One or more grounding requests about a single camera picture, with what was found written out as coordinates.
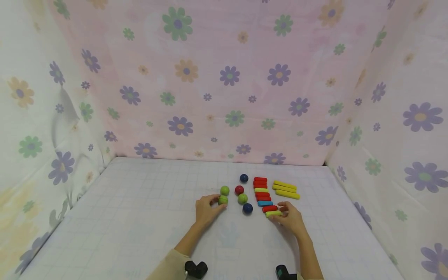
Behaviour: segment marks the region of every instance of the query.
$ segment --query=purple flower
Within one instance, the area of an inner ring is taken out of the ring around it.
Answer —
[[[137,106],[139,102],[141,102],[139,98],[139,93],[134,91],[133,87],[127,87],[123,86],[122,89],[120,89],[120,93],[122,94],[122,97],[124,100],[128,100],[129,104],[134,103],[135,106]]]
[[[82,82],[81,87],[85,90],[90,89],[90,83],[89,82]]]
[[[366,223],[369,226],[369,228],[372,229],[372,226],[370,225],[370,222],[372,220],[370,219],[370,216],[367,215],[366,210],[364,209],[364,207],[359,205],[358,202],[355,202],[355,207],[358,210],[358,212],[361,214],[361,217],[366,221]]]
[[[149,158],[154,158],[155,155],[157,155],[157,152],[155,151],[156,148],[151,147],[151,145],[149,143],[145,143],[143,145],[143,143],[139,143],[138,146],[134,147],[134,150],[136,150],[136,154],[137,155],[142,155],[142,157],[144,159]]]
[[[381,100],[381,96],[384,96],[386,94],[386,91],[384,90],[386,88],[386,84],[381,82],[380,84],[376,85],[376,89],[373,91],[372,100],[373,103],[376,101]]]
[[[188,136],[188,133],[193,133],[193,130],[191,129],[193,127],[193,124],[191,122],[187,122],[187,119],[182,117],[173,117],[172,121],[168,121],[168,124],[170,125],[169,130],[175,131],[176,135],[183,134],[184,136]]]
[[[220,81],[224,82],[225,86],[228,86],[229,84],[231,86],[234,86],[236,82],[240,81],[240,78],[238,78],[240,72],[237,71],[237,68],[235,66],[233,66],[231,69],[230,66],[226,66],[225,71],[221,70],[220,74]]]
[[[286,159],[286,157],[283,156],[283,153],[279,153],[279,154],[272,153],[271,156],[267,155],[264,158],[265,158],[265,160],[263,163],[265,163],[265,164],[282,164],[283,161]]]
[[[442,178],[448,177],[448,172],[444,170],[437,170],[437,165],[434,163],[428,163],[425,167],[418,161],[412,163],[412,167],[406,167],[405,172],[410,176],[405,178],[408,183],[415,183],[414,188],[416,190],[424,190],[428,188],[428,191],[437,193],[439,187],[448,187],[448,182]]]
[[[110,142],[117,142],[118,139],[116,138],[115,134],[112,131],[106,131],[106,134],[104,135],[104,138],[106,138],[106,141]]]
[[[436,116],[442,112],[442,108],[434,107],[432,109],[429,102],[423,103],[420,107],[417,104],[412,104],[409,106],[410,111],[403,113],[403,117],[407,120],[403,122],[405,126],[411,125],[411,130],[417,132],[420,128],[424,131],[431,131],[434,129],[432,124],[441,124],[444,120],[443,118]]]
[[[288,111],[291,112],[291,115],[295,116],[301,116],[302,113],[308,112],[308,107],[310,106],[309,103],[307,103],[308,99],[304,98],[297,98],[296,102],[291,101],[291,107],[289,107]]]
[[[62,180],[65,183],[69,179],[69,174],[73,172],[73,167],[71,167],[75,163],[75,159],[71,158],[72,154],[70,152],[66,152],[62,155],[62,152],[56,152],[57,158],[52,162],[52,167],[55,169],[50,172],[48,175],[49,179],[53,179],[53,185],[59,184]]]
[[[62,104],[57,104],[56,105],[56,112],[62,114],[63,111],[64,111],[64,106],[62,106]]]
[[[388,10],[390,10],[392,8],[394,3],[395,3],[395,0],[389,0]]]
[[[39,249],[45,244],[49,237],[50,233],[45,233],[42,237],[38,237],[36,238],[36,240],[34,240],[33,245],[31,245],[31,249],[20,256],[20,260],[22,262],[17,267],[15,273],[18,273],[20,271],[20,274],[22,274],[24,272],[26,267],[30,264],[31,260],[37,254],[37,251],[39,251]]]
[[[241,155],[241,154],[243,154],[243,155],[245,155],[245,154],[247,154],[247,153],[250,153],[250,150],[251,150],[252,148],[251,147],[249,147],[249,145],[244,145],[244,144],[242,144],[241,146],[238,146],[237,147],[237,152]]]
[[[82,58],[84,58],[84,63],[90,68],[90,71],[98,73],[101,66],[98,64],[98,59],[92,56],[89,50],[82,49]]]
[[[271,85],[275,86],[278,84],[279,86],[283,85],[283,82],[289,81],[288,75],[291,74],[291,70],[287,70],[288,65],[280,65],[277,64],[276,68],[269,69],[270,75],[267,77],[268,81],[272,81]]]
[[[435,243],[434,249],[422,247],[421,253],[429,259],[422,261],[422,267],[431,273],[435,273],[434,280],[448,280],[448,250],[442,247],[442,244]]]
[[[57,66],[56,62],[53,61],[53,63],[50,64],[50,69],[50,76],[54,77],[53,81],[55,81],[56,84],[60,83],[60,85],[62,85],[63,83],[65,83],[64,75],[60,71],[59,66]]]
[[[337,168],[337,175],[339,176],[340,180],[345,182],[345,180],[347,179],[347,177],[345,176],[345,171],[342,168],[342,166],[339,166]]]
[[[319,145],[330,145],[330,143],[332,142],[333,138],[336,135],[336,131],[337,131],[338,126],[336,126],[335,128],[333,128],[332,126],[329,126],[327,128],[327,131],[325,130],[321,130],[319,131],[319,136],[316,137],[316,141],[319,141]]]

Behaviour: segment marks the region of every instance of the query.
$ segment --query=sleeve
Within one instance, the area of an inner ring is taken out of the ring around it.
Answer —
[[[146,280],[185,280],[185,263],[191,259],[172,249]]]

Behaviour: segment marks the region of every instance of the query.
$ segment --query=green ball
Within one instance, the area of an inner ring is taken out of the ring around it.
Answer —
[[[247,202],[247,195],[246,194],[240,194],[238,195],[238,203],[244,204]]]
[[[220,192],[221,192],[221,195],[228,196],[228,194],[230,193],[230,189],[227,186],[222,186]]]
[[[223,203],[225,203],[225,204],[228,203],[228,198],[225,195],[221,195],[220,198],[218,199],[218,205],[221,205]]]

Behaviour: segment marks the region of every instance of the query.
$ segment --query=red ball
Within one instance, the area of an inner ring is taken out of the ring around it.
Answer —
[[[236,188],[235,188],[235,194],[236,194],[236,195],[240,195],[240,194],[242,194],[242,193],[244,193],[244,188],[243,188],[243,186],[241,186],[241,185],[236,186]]]

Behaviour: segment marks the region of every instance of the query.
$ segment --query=yellow stick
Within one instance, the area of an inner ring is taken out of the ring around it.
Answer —
[[[256,193],[268,193],[269,190],[268,189],[263,189],[263,188],[255,188],[254,192],[256,192]]]
[[[281,216],[281,212],[280,210],[266,212],[266,218],[269,218],[271,215]]]
[[[287,183],[284,183],[284,182],[274,181],[274,184],[275,184],[275,185],[282,185],[283,187],[287,187],[287,188],[291,188],[291,189],[295,189],[295,190],[297,190],[297,187],[296,187],[296,186],[291,185],[291,184],[287,184]]]
[[[276,194],[277,195],[281,195],[281,196],[286,196],[288,198],[293,198],[293,199],[300,199],[300,195],[299,194],[293,194],[284,190],[276,190]]]
[[[280,186],[280,185],[273,185],[272,189],[273,190],[285,190],[285,191],[290,192],[290,193],[296,193],[295,189],[291,189],[291,188],[288,188],[288,187],[283,187],[283,186]]]

